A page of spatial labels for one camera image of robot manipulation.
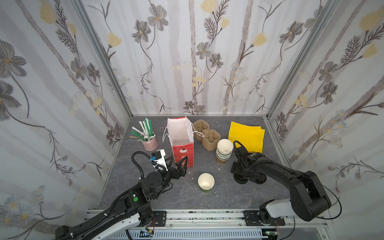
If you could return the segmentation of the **green paper coffee cup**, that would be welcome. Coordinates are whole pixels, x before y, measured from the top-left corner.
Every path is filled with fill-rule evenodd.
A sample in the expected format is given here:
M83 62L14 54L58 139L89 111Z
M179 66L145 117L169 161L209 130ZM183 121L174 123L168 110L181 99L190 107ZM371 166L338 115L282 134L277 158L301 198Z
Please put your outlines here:
M203 193L207 193L214 187L215 179L211 174L203 173L198 178L198 185Z

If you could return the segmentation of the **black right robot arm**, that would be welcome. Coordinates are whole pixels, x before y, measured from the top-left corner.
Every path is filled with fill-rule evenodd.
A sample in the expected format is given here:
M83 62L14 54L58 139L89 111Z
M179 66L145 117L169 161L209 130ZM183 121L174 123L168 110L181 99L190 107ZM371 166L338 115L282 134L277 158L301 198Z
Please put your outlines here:
M290 169L262 153L251 153L239 141L234 141L233 146L237 161L233 163L231 173L238 184L262 185L271 178L289 191L288 199L270 200L260 205L256 216L260 224L269 225L284 217L298 217L310 222L320 219L321 214L332 207L328 196L331 190L314 172Z

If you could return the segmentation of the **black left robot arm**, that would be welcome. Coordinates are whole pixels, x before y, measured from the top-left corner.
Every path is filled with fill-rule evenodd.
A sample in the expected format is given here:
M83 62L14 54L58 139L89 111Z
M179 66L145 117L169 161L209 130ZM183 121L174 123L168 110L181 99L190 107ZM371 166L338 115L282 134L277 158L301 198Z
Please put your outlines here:
M144 174L136 161L137 155L143 155L157 167L155 172ZM181 158L175 163L173 157L164 159L162 151L148 155L142 151L132 154L131 160L139 169L140 179L136 185L118 195L109 208L95 217L74 227L61 226L56 229L57 240L107 240L119 232L135 227L143 227L154 222L151 201L171 189L171 181L184 177L187 173L189 158Z

